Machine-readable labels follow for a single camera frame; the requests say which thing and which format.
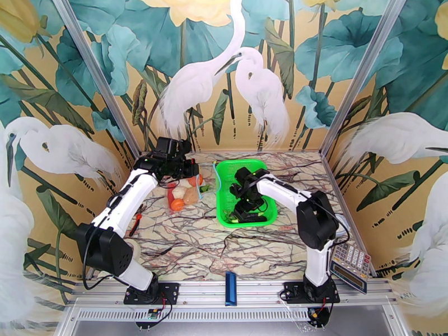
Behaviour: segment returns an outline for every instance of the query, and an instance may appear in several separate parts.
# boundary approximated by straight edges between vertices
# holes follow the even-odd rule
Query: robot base
[[[340,298],[336,284],[331,278],[321,286],[314,286],[304,276],[303,282],[286,282],[283,283],[285,301],[288,304],[323,304],[325,303],[339,303]]]
[[[159,283],[154,275],[151,284],[146,291],[138,290],[129,286],[124,296],[125,305],[162,305],[162,297],[170,300],[172,305],[176,305],[179,295],[179,283]]]

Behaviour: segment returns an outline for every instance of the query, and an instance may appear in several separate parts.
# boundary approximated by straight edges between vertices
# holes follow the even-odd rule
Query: blue block
[[[236,306],[236,274],[226,272],[226,306]]]

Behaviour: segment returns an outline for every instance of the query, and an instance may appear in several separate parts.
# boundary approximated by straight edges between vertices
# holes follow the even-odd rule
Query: calculator
[[[336,245],[330,261],[330,272],[355,289],[367,293],[370,256],[347,243]]]

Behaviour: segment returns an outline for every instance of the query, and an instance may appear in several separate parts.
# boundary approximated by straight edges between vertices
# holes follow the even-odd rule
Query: calculator keypad
[[[354,276],[366,280],[369,272],[370,256],[364,251],[348,244],[334,248],[332,260],[339,263]]]

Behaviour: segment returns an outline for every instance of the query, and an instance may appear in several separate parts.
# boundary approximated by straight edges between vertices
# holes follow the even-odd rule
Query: yellow flower
[[[212,26],[230,23],[230,0],[141,0],[151,7],[169,7],[174,25],[180,26],[185,19],[203,21]]]
[[[304,4],[308,7],[325,4],[328,7],[330,7],[332,10],[335,10],[336,6],[334,3],[338,2],[340,0],[303,0],[303,1],[304,1]]]
[[[0,0],[0,26],[23,43],[30,43],[41,29],[38,13],[29,0]]]
[[[442,38],[448,39],[448,2],[438,7],[436,18],[437,33]],[[448,54],[445,56],[442,65],[443,70],[448,70]]]

